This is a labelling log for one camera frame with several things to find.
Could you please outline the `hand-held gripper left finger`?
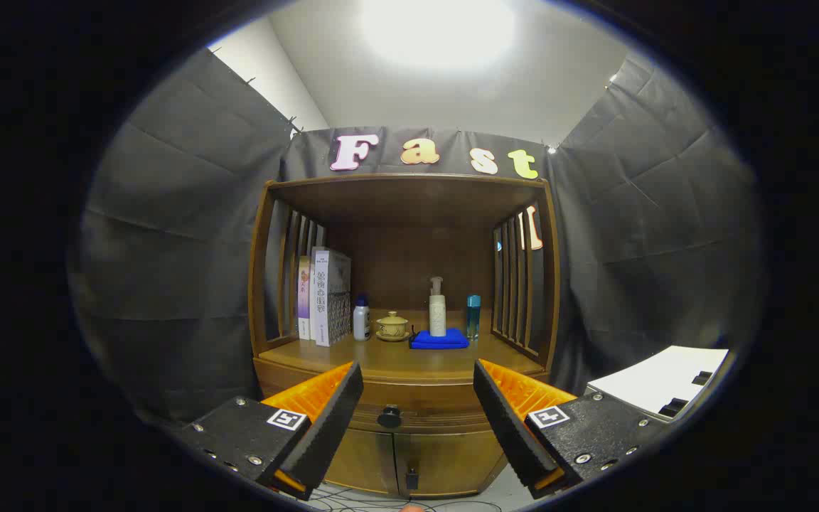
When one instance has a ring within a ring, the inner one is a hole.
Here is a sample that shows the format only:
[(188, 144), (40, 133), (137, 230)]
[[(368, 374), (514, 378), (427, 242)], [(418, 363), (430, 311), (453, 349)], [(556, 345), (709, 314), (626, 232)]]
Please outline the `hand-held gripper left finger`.
[(250, 489), (308, 501), (362, 392), (360, 364), (348, 362), (270, 398), (236, 396), (168, 435), (198, 462)]

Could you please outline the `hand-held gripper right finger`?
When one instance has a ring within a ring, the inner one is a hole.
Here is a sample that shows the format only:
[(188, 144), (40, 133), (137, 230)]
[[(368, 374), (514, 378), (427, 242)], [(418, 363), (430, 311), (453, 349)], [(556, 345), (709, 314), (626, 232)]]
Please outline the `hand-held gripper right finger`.
[(598, 479), (672, 427), (607, 393), (577, 397), (483, 358), (474, 363), (473, 389), (534, 499)]

